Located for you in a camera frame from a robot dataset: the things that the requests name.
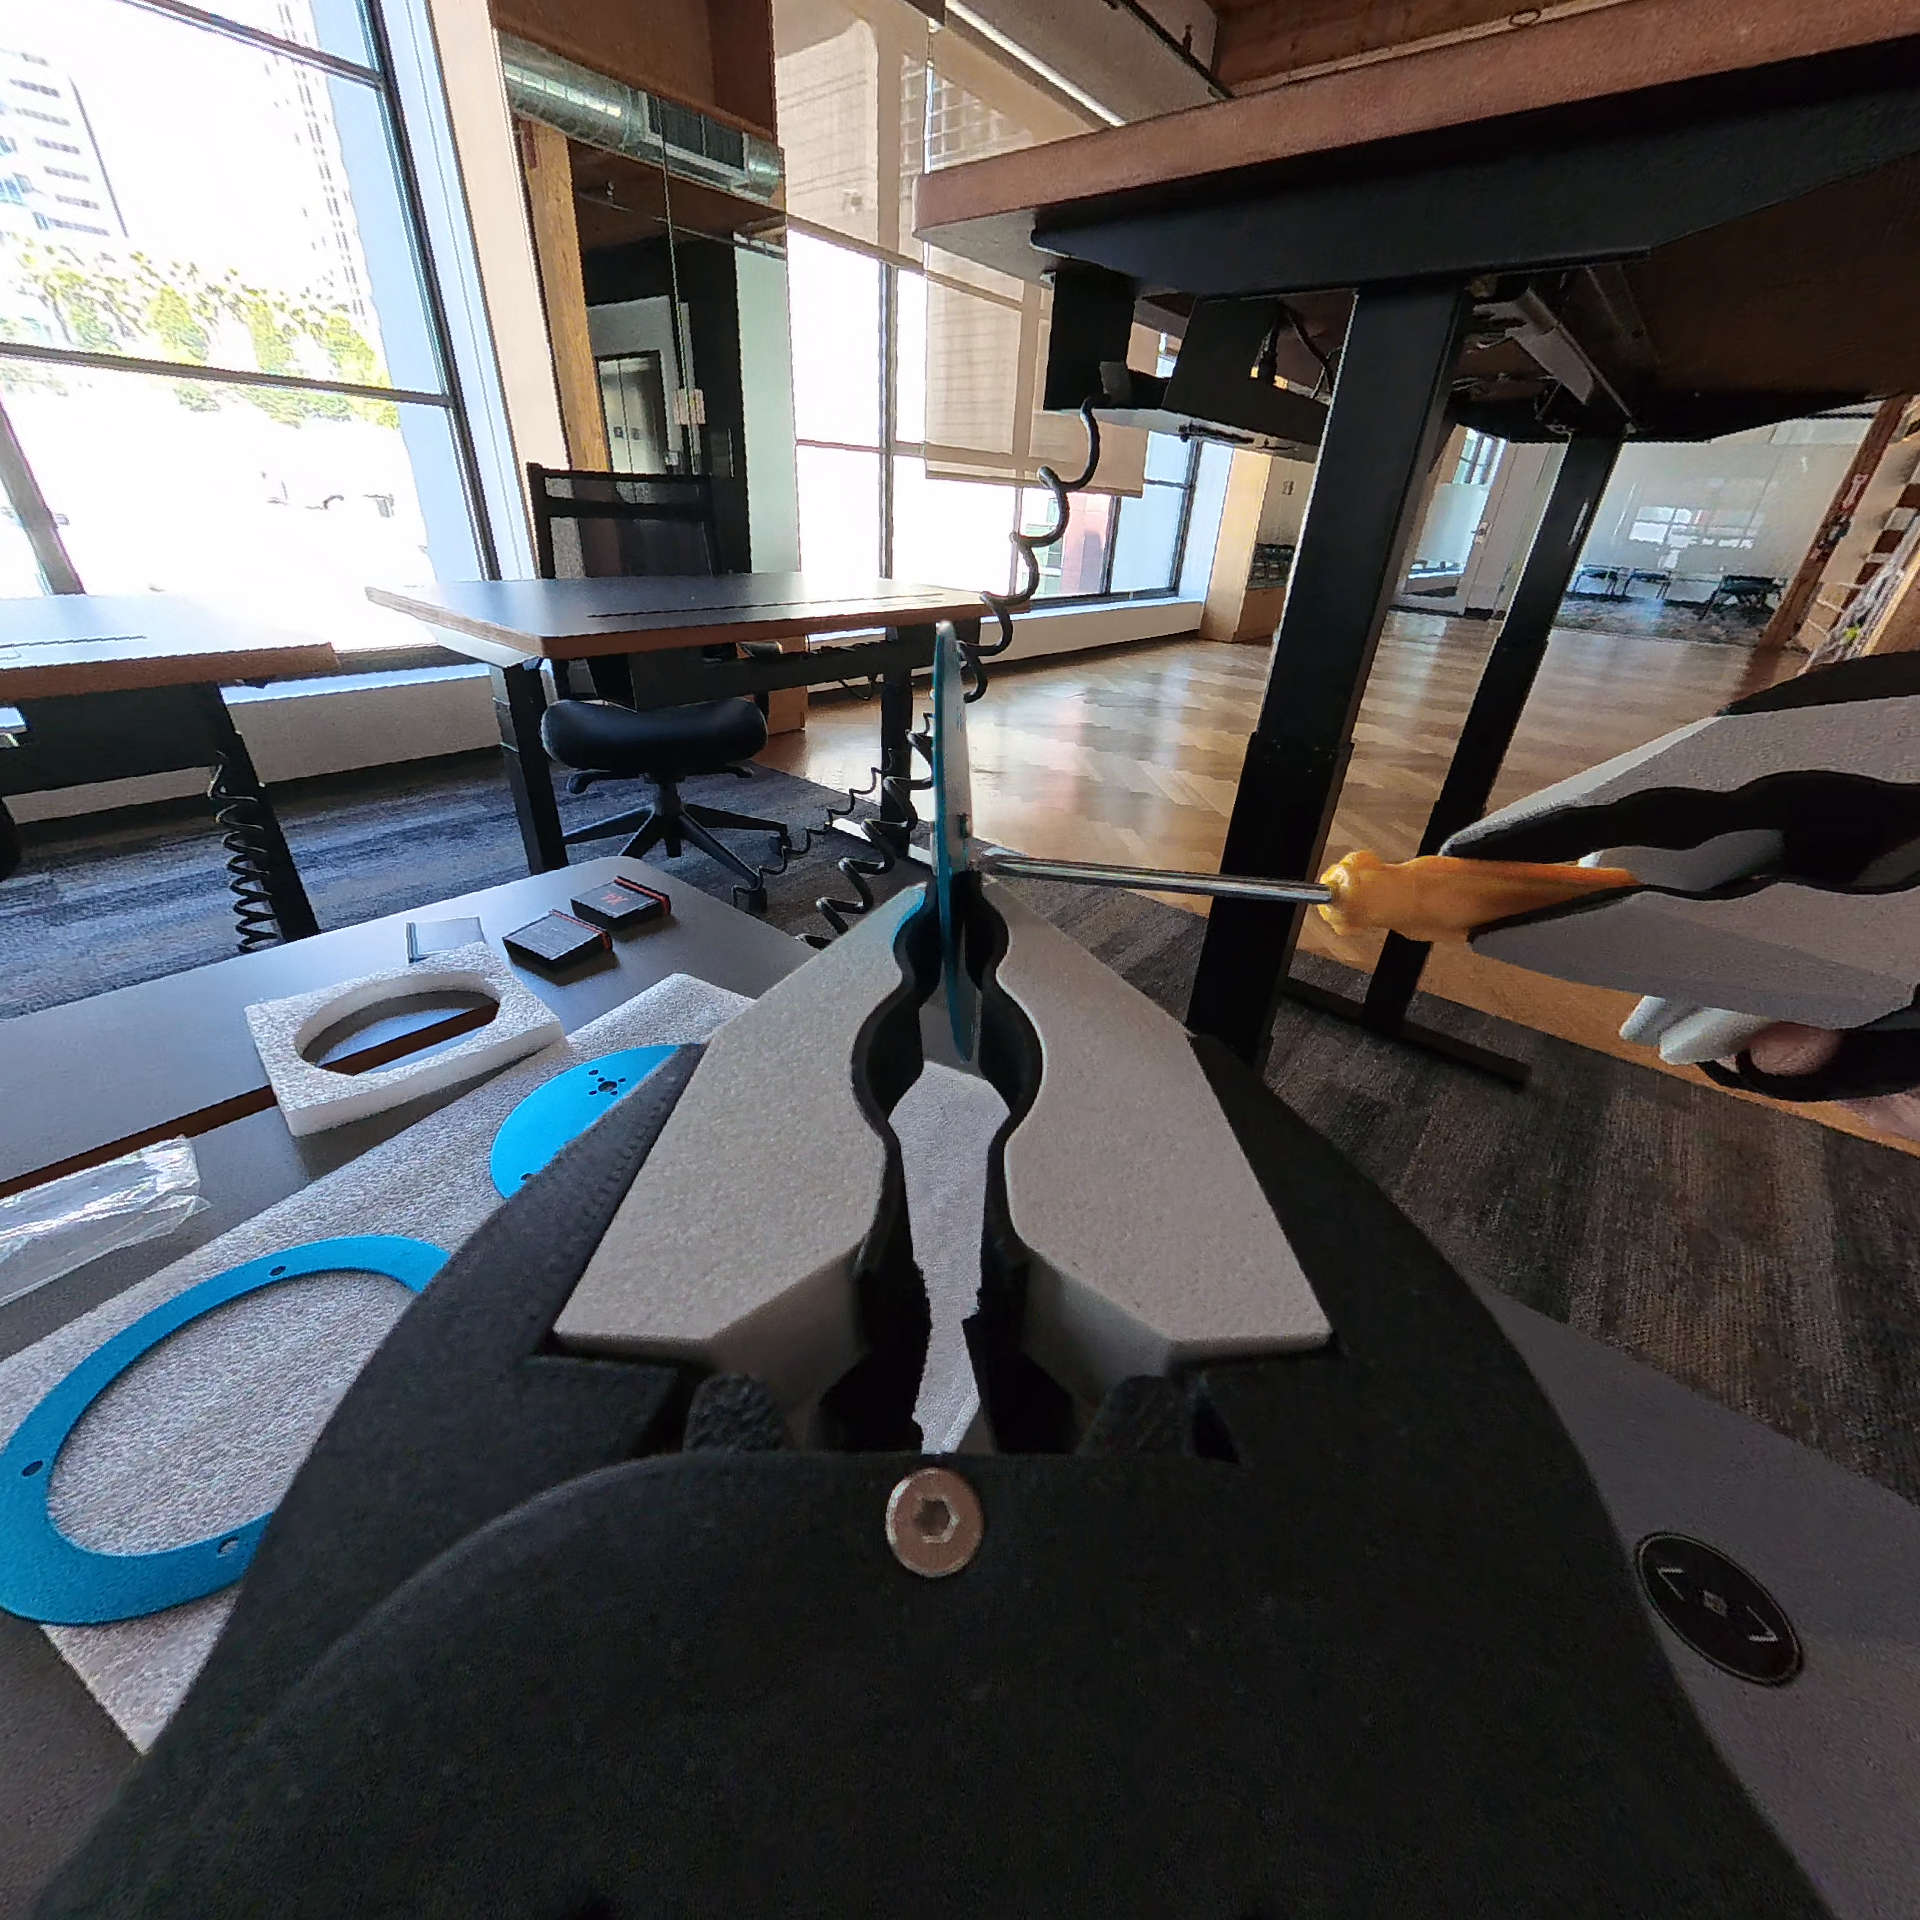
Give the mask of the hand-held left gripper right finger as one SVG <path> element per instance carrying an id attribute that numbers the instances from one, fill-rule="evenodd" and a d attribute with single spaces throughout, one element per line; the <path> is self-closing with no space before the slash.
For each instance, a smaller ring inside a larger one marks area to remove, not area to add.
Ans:
<path id="1" fill-rule="evenodd" d="M 1128 1378 L 1324 1349 L 1331 1325 L 1188 1031 L 984 881 L 978 1065 L 1009 1110 L 988 1222 L 1013 1345 L 1095 1401 Z"/>

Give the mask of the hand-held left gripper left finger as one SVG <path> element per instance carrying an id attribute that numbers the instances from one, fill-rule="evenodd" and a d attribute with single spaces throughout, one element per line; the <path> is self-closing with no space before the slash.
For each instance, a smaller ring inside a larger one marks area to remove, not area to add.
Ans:
<path id="1" fill-rule="evenodd" d="M 560 1315 L 564 1350 L 700 1360 L 799 1410 L 876 1345 L 852 1263 L 883 1145 L 851 1056 L 908 912 L 876 909 L 710 1038 Z"/>

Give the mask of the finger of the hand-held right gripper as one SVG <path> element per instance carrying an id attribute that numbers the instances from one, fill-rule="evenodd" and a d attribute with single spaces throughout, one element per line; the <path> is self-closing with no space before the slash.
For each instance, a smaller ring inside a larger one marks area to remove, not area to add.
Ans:
<path id="1" fill-rule="evenodd" d="M 1919 659 L 1777 683 L 1503 805 L 1453 856 L 1613 866 L 1702 894 L 1739 875 L 1849 889 L 1916 880 Z"/>
<path id="2" fill-rule="evenodd" d="M 1472 947 L 1589 988 L 1851 1029 L 1916 996 L 1919 886 L 1743 880 L 1708 897 L 1642 886 L 1485 927 Z"/>

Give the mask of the yellow handled screwdriver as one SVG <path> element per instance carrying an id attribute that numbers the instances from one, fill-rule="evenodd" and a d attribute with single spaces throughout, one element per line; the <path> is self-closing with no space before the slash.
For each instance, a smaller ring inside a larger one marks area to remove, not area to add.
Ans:
<path id="1" fill-rule="evenodd" d="M 1462 943 L 1483 925 L 1638 884 L 1632 872 L 1618 867 L 1446 854 L 1386 864 L 1369 851 L 1350 853 L 1326 870 L 1318 884 L 986 853 L 974 854 L 972 866 L 996 877 L 1256 905 L 1311 905 L 1343 935 L 1384 930 L 1419 943 Z"/>

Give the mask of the small blue round plate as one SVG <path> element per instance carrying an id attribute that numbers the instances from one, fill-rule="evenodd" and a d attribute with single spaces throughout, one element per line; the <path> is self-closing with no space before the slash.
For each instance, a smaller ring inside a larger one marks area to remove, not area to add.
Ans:
<path id="1" fill-rule="evenodd" d="M 934 888 L 940 920 L 947 1023 L 954 1052 L 977 1059 L 978 990 L 968 973 L 968 914 L 977 902 L 972 875 L 972 769 L 968 749 L 968 648 L 956 625 L 942 621 L 934 651 Z"/>

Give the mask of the black desk leg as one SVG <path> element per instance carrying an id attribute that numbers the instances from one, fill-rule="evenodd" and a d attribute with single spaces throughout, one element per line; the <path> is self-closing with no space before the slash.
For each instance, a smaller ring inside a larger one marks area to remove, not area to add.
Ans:
<path id="1" fill-rule="evenodd" d="M 1441 851 L 1446 840 L 1476 821 L 1490 801 L 1503 758 L 1547 657 L 1553 618 L 1570 588 L 1588 524 L 1613 476 L 1622 440 L 1625 425 L 1615 422 L 1598 431 L 1578 433 L 1568 444 L 1520 586 L 1480 675 L 1460 744 L 1419 844 L 1422 854 Z M 1396 933 L 1388 935 L 1367 993 L 1354 1012 L 1354 1024 L 1382 1038 L 1421 1047 L 1455 1065 L 1472 1067 L 1512 1088 L 1524 1088 L 1526 1064 L 1409 1023 L 1409 1008 L 1427 956 L 1429 946 Z"/>
<path id="2" fill-rule="evenodd" d="M 1311 880 L 1472 317 L 1466 280 L 1357 294 L 1221 867 Z"/>

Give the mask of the round black desk grommet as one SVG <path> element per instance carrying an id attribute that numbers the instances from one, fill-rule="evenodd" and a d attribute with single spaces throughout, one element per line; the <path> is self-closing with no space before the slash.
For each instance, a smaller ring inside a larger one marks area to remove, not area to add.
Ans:
<path id="1" fill-rule="evenodd" d="M 1783 1686 L 1805 1665 L 1786 1609 L 1720 1549 L 1654 1533 L 1634 1550 L 1654 1612 L 1695 1654 L 1756 1686 Z"/>

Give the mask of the raised wooden desk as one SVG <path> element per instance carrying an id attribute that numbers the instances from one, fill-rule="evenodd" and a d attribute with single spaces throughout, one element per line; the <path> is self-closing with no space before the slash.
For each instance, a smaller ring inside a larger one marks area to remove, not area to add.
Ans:
<path id="1" fill-rule="evenodd" d="M 1230 96 L 927 174 L 1022 278 L 1286 300 L 1466 286 L 1455 397 L 1647 440 L 1916 393 L 1916 5 L 1229 5 Z"/>

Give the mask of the person's right hand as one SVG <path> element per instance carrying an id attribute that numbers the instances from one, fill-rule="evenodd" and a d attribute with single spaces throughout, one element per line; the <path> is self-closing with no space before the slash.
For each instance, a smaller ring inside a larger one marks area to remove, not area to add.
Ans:
<path id="1" fill-rule="evenodd" d="M 1828 1067 L 1848 1037 L 1808 1024 L 1769 1024 L 1746 1043 L 1751 1064 L 1775 1078 L 1805 1078 Z M 1919 1095 L 1900 1092 L 1877 1098 L 1859 1098 L 1841 1105 L 1867 1128 L 1889 1137 L 1919 1140 Z"/>

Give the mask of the large blue round plate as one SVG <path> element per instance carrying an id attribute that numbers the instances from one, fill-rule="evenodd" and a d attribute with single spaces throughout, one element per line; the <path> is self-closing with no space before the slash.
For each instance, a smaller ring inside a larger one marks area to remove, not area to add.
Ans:
<path id="1" fill-rule="evenodd" d="M 501 1200 L 513 1200 L 539 1177 L 564 1145 L 579 1140 L 599 1117 L 628 1098 L 648 1078 L 698 1044 L 650 1044 L 621 1049 L 566 1067 L 528 1092 L 498 1129 L 490 1177 Z"/>

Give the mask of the black office chair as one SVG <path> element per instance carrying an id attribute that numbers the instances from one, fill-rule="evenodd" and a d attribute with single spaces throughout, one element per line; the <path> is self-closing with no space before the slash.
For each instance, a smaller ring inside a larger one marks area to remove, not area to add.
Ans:
<path id="1" fill-rule="evenodd" d="M 540 577 L 656 578 L 718 575 L 715 495 L 700 476 L 610 476 L 527 469 L 534 498 L 534 533 Z M 647 780 L 655 800 L 586 828 L 564 834 L 582 844 L 614 833 L 626 834 L 624 853 L 642 856 L 660 846 L 667 856 L 686 843 L 726 866 L 746 886 L 748 900 L 767 905 L 758 870 L 726 848 L 715 828 L 769 833 L 775 851 L 790 848 L 787 828 L 775 819 L 687 804 L 679 787 L 689 778 L 741 772 L 769 737 L 763 702 L 723 698 L 673 706 L 640 706 L 636 669 L 624 657 L 590 657 L 592 700 L 560 698 L 540 719 L 547 755 L 581 796 L 592 780 Z"/>

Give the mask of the brown wooden table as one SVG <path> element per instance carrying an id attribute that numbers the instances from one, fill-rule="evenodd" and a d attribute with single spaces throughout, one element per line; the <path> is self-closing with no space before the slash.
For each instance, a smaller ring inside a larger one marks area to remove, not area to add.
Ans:
<path id="1" fill-rule="evenodd" d="M 251 637 L 179 596 L 7 598 L 2 796 L 208 772 L 240 947 L 312 938 L 313 909 L 224 687 L 337 668 L 324 640 Z"/>
<path id="2" fill-rule="evenodd" d="M 876 680 L 881 817 L 914 819 L 913 674 L 934 661 L 934 631 L 978 629 L 984 606 L 965 588 L 897 580 L 833 582 L 818 572 L 717 578 L 439 582 L 367 588 L 374 606 L 410 616 L 491 672 L 494 709 L 531 874 L 566 866 L 564 826 L 540 745 L 544 663 L 663 657 L 658 702 Z"/>

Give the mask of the clear plastic bag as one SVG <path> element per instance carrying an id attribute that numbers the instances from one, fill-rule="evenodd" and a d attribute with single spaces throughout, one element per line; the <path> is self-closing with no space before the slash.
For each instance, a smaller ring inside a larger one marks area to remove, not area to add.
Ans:
<path id="1" fill-rule="evenodd" d="M 2 1200 L 2 1303 L 179 1231 L 205 1209 L 190 1140 L 160 1140 Z"/>

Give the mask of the large glass window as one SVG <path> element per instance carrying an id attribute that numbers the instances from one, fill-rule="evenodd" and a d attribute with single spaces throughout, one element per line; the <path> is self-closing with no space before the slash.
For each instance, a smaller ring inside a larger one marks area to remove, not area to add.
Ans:
<path id="1" fill-rule="evenodd" d="M 4 594 L 404 640 L 488 559 L 379 5 L 4 5 Z"/>

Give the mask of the white foam frame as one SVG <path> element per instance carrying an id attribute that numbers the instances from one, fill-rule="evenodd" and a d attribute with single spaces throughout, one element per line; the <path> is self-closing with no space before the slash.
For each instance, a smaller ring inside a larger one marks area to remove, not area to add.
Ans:
<path id="1" fill-rule="evenodd" d="M 305 1058 L 324 1029 L 348 1014 L 430 992 L 480 993 L 491 1018 L 439 1056 L 412 1058 L 348 1076 Z M 561 1021 L 513 973 L 488 942 L 452 947 L 428 961 L 352 978 L 305 996 L 246 1008 L 255 1044 L 267 1070 L 287 1131 L 300 1140 L 378 1117 L 488 1072 L 513 1065 L 564 1040 Z"/>

